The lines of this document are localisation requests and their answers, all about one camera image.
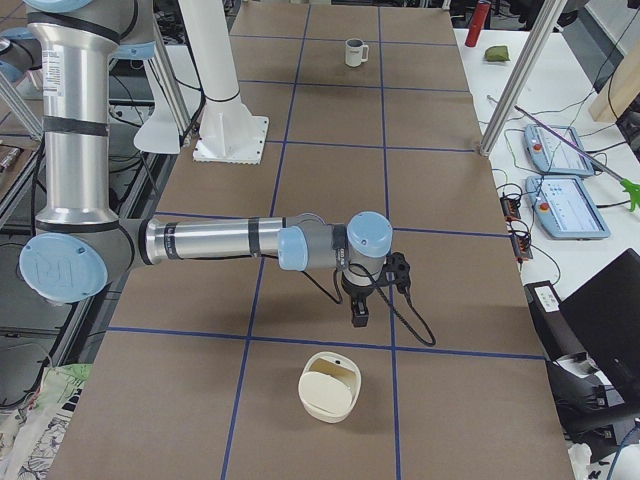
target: red bottle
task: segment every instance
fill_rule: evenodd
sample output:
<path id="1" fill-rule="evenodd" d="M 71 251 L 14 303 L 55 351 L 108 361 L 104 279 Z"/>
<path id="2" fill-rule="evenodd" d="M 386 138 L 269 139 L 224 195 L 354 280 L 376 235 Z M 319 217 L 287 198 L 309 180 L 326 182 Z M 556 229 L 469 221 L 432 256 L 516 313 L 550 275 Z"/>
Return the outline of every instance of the red bottle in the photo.
<path id="1" fill-rule="evenodd" d="M 467 39 L 464 42 L 464 44 L 467 47 L 475 47 L 476 43 L 478 43 L 478 37 L 480 36 L 480 31 L 484 26 L 484 21 L 487 19 L 487 14 L 489 13 L 490 8 L 491 8 L 490 0 L 478 1 L 478 4 L 476 5 L 476 10 L 475 12 L 473 12 L 473 17 L 471 17 Z"/>

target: blue wire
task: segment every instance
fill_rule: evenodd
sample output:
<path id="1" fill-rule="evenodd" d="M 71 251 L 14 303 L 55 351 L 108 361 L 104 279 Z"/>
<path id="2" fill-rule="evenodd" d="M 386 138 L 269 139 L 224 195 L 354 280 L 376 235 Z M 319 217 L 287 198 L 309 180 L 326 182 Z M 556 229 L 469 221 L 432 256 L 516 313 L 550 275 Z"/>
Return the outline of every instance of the blue wire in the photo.
<path id="1" fill-rule="evenodd" d="M 613 457 L 613 462 L 611 462 L 611 468 L 609 468 L 609 474 L 607 475 L 607 480 L 611 480 L 612 476 L 613 476 L 613 468 L 616 466 L 616 462 L 618 461 L 618 458 L 620 457 L 620 453 L 622 452 L 622 449 L 624 447 L 626 447 L 626 443 L 627 440 L 629 440 L 629 437 L 631 437 L 631 435 L 633 435 L 633 433 L 640 429 L 640 423 L 636 424 L 635 427 L 633 427 L 631 430 L 629 430 L 629 433 L 627 433 L 625 435 L 625 437 L 622 439 L 622 442 L 620 442 L 620 445 L 618 445 L 618 449 L 616 450 L 616 454 Z"/>

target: label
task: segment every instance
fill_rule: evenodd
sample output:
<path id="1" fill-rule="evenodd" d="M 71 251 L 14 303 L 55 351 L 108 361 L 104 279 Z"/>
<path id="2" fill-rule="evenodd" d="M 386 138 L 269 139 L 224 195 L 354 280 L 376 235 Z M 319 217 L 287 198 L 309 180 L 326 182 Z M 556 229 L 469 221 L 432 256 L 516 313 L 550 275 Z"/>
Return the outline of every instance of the label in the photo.
<path id="1" fill-rule="evenodd" d="M 551 287 L 536 287 L 534 290 L 545 312 L 551 313 L 560 310 L 558 299 L 553 294 Z"/>
<path id="2" fill-rule="evenodd" d="M 64 52 L 42 51 L 42 83 L 45 97 L 64 97 Z"/>

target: black monitor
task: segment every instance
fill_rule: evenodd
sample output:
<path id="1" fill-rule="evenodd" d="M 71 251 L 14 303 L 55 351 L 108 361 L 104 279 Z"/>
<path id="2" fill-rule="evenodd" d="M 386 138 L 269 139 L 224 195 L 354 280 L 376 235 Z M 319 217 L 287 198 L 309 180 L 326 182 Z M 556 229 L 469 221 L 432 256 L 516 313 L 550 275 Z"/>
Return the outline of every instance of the black monitor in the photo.
<path id="1" fill-rule="evenodd" d="M 640 255 L 624 251 L 560 311 L 622 398 L 640 401 Z"/>

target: white mug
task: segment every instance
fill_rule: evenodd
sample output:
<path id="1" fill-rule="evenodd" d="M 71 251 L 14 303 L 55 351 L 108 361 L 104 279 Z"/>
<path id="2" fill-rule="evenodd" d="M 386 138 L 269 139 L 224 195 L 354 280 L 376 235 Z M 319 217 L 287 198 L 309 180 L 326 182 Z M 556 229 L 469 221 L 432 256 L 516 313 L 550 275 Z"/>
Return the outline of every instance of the white mug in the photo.
<path id="1" fill-rule="evenodd" d="M 359 38 L 350 38 L 344 42 L 345 55 L 344 63 L 350 67 L 357 67 L 361 63 L 369 60 L 369 45 Z"/>

